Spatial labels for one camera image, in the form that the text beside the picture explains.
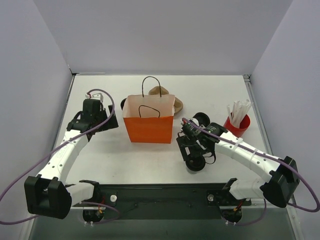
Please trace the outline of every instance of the white wall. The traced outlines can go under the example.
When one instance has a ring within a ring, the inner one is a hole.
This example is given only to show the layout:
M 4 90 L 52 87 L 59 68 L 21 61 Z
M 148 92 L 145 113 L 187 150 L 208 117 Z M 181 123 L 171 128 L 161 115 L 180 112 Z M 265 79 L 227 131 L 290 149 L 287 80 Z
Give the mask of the white wall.
M 34 0 L 74 73 L 250 74 L 292 0 Z
M 273 153 L 294 158 L 320 196 L 319 0 L 293 1 L 251 79 Z M 302 184 L 295 197 L 315 207 Z M 319 239 L 320 213 L 298 213 L 306 239 Z
M 71 73 L 32 0 L 0 2 L 0 192 L 53 146 Z M 21 180 L 0 203 L 2 221 L 27 214 Z M 0 225 L 16 240 L 22 224 Z

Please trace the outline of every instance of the orange paper bag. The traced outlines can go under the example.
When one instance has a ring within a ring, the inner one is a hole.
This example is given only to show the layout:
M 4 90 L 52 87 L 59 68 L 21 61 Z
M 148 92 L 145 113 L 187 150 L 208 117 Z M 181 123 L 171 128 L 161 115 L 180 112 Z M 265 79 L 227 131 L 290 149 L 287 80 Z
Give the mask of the orange paper bag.
M 145 79 L 142 95 L 129 95 L 123 106 L 123 120 L 129 138 L 132 143 L 170 144 L 175 95 L 144 95 Z

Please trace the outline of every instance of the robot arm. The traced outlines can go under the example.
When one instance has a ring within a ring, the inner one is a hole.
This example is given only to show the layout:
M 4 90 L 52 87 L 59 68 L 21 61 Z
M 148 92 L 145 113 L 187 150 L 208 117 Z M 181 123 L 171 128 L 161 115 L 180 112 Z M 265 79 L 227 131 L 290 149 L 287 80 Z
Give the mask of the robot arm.
M 254 181 L 231 179 L 225 188 L 235 199 L 267 199 L 277 207 L 284 208 L 287 205 L 299 184 L 299 179 L 278 162 L 256 153 L 276 159 L 278 157 L 268 155 L 243 142 L 242 138 L 237 138 L 223 126 L 214 122 L 210 123 L 209 117 L 204 113 L 197 113 L 190 121 L 206 132 L 236 144 L 219 140 L 187 122 L 182 122 L 181 130 L 184 135 L 178 135 L 177 142 L 183 160 L 189 169 L 192 171 L 202 170 L 206 164 L 204 155 L 211 153 L 215 157 L 215 151 L 217 151 L 238 161 L 259 176 Z M 253 153 L 238 147 L 239 144 L 250 149 Z M 287 156 L 283 161 L 297 169 L 296 162 L 292 158 Z
M 98 129 L 70 141 L 107 119 L 102 103 L 101 93 L 85 99 L 82 111 L 78 112 L 67 126 L 61 142 L 64 146 L 53 154 L 36 177 L 29 176 L 26 179 L 24 190 L 30 213 L 63 219 L 69 213 L 71 206 L 83 200 L 101 202 L 102 195 L 98 182 L 82 180 L 76 184 L 66 185 L 66 179 L 80 151 L 92 136 L 96 132 L 118 127 L 116 115 L 113 114 L 109 121 Z

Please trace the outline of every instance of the purple cable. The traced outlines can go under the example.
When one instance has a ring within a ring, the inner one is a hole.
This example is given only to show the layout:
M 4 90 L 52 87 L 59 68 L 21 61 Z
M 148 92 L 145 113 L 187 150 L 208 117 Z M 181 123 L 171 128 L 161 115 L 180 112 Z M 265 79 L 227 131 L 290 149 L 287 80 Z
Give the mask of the purple cable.
M 267 212 L 267 201 L 265 199 L 263 199 L 263 201 L 264 201 L 264 209 L 263 209 L 262 215 L 259 218 L 257 218 L 256 220 L 253 220 L 253 221 L 245 222 L 245 223 L 241 223 L 241 222 L 240 223 L 236 223 L 235 226 L 244 227 L 244 226 L 249 226 L 249 225 L 252 225 L 252 224 L 256 224 L 257 222 L 261 221 L 266 216 L 266 212 Z M 226 222 L 228 224 L 234 224 L 233 222 L 228 221 L 227 219 L 225 219 L 223 216 L 222 216 L 222 218 L 224 220 L 226 220 Z
M 98 222 L 93 222 L 92 224 L 106 224 L 106 223 L 112 222 L 114 220 L 117 220 L 120 217 L 120 212 L 118 211 L 118 209 L 116 209 L 116 208 L 114 208 L 112 206 L 105 205 L 105 204 L 102 204 L 102 203 L 87 202 L 87 201 L 83 201 L 81 203 L 82 204 L 96 205 L 96 206 L 100 206 L 100 207 L 105 207 L 107 209 L 111 209 L 112 211 L 115 211 L 116 213 L 118 213 L 118 216 L 116 216 L 116 217 L 113 217 L 113 218 L 110 218 L 110 219 L 106 219 L 106 220 L 102 220 L 102 221 L 98 221 Z
M 211 136 L 211 137 L 214 137 L 214 138 L 216 138 L 216 139 L 222 140 L 222 141 L 224 141 L 224 142 L 226 142 L 226 143 L 229 143 L 229 144 L 232 144 L 232 145 L 235 145 L 235 144 L 236 144 L 236 142 L 233 142 L 233 141 L 230 141 L 230 140 L 225 139 L 225 138 L 223 138 L 223 137 L 217 136 L 217 135 L 215 135 L 215 134 L 212 134 L 211 132 L 208 132 L 208 131 L 206 131 L 206 130 L 200 128 L 200 127 L 198 127 L 197 125 L 193 124 L 192 122 L 190 122 L 190 121 L 189 121 L 188 119 L 186 119 L 186 118 L 182 118 L 182 121 L 187 122 L 188 124 L 192 125 L 194 128 L 200 130 L 201 132 L 203 132 L 203 133 L 205 133 L 205 134 L 208 134 L 208 135 Z M 250 153 L 254 153 L 254 151 L 253 151 L 252 149 L 250 149 L 250 148 L 248 148 L 248 147 L 246 147 L 246 146 L 243 146 L 243 145 L 241 145 L 241 144 L 239 144 L 238 147 L 239 147 L 239 148 L 242 148 L 242 149 L 244 149 L 244 150 L 247 150 L 247 151 L 249 151 Z M 260 157 L 263 157 L 263 158 L 266 158 L 266 159 L 270 159 L 270 160 L 272 160 L 272 161 L 275 161 L 275 162 L 281 164 L 282 166 L 286 167 L 287 169 L 289 169 L 291 172 L 293 172 L 293 173 L 301 180 L 301 182 L 303 182 L 303 184 L 306 186 L 306 188 L 309 190 L 309 192 L 311 193 L 311 195 L 312 195 L 312 197 L 313 197 L 313 199 L 314 199 L 314 201 L 315 201 L 315 203 L 316 203 L 316 208 L 315 208 L 315 209 L 305 208 L 305 207 L 303 207 L 303 206 L 298 206 L 298 205 L 296 205 L 296 204 L 294 204 L 294 203 L 289 203 L 289 202 L 288 202 L 288 205 L 289 205 L 289 206 L 292 206 L 292 207 L 294 207 L 294 208 L 297 208 L 297 209 L 300 209 L 300 210 L 303 210 L 303 211 L 306 211 L 306 212 L 309 212 L 309 213 L 316 213 L 316 212 L 318 212 L 318 211 L 320 210 L 320 202 L 319 202 L 319 199 L 318 199 L 315 191 L 312 189 L 312 187 L 309 185 L 309 183 L 301 176 L 300 173 L 298 173 L 293 167 L 289 166 L 288 164 L 286 164 L 285 162 L 283 162 L 283 161 L 280 160 L 280 159 L 277 159 L 277 158 L 272 157 L 272 156 L 264 155 L 264 154 L 259 153 L 259 152 L 256 152 L 255 154 L 258 155 L 258 156 L 260 156 Z
M 76 140 L 77 138 L 80 138 L 82 137 L 83 135 L 86 135 L 98 128 L 100 128 L 102 125 L 104 125 L 106 122 L 109 121 L 109 119 L 113 116 L 113 114 L 115 113 L 115 102 L 113 100 L 113 98 L 111 97 L 111 95 L 109 93 L 107 93 L 106 91 L 102 90 L 102 89 L 99 89 L 99 88 L 95 88 L 95 89 L 92 89 L 90 91 L 88 91 L 87 93 L 91 93 L 93 91 L 100 91 L 104 94 L 106 94 L 111 102 L 112 102 L 112 111 L 110 112 L 110 115 L 108 116 L 108 118 L 106 120 L 104 120 L 102 123 L 98 124 L 97 126 L 71 138 L 69 141 L 65 141 L 63 142 L 61 145 L 57 146 L 55 149 L 53 149 L 51 152 L 49 152 L 44 158 L 42 158 L 41 160 L 39 160 L 35 165 L 33 165 L 32 167 L 30 167 L 28 170 L 26 170 L 24 173 L 22 173 L 20 176 L 18 176 L 15 180 L 13 180 L 4 190 L 3 192 L 1 193 L 0 195 L 0 202 L 1 200 L 4 198 L 4 196 L 6 195 L 6 193 L 12 188 L 13 185 L 15 185 L 21 178 L 23 178 L 25 175 L 27 175 L 30 171 L 32 171 L 33 169 L 35 169 L 39 164 L 41 164 L 42 162 L 44 162 L 46 159 L 48 159 L 53 153 L 55 153 L 56 151 L 60 150 L 61 148 L 63 148 L 65 145 L 69 144 L 69 142 L 72 142 L 73 140 Z M 15 224 L 20 224 L 20 223 L 24 223 L 26 221 L 29 221 L 31 219 L 34 219 L 38 217 L 37 215 L 34 215 L 34 216 L 31 216 L 31 217 L 28 217 L 26 219 L 22 219 L 22 220 L 19 220 L 19 221 L 0 221 L 0 225 L 15 225 Z

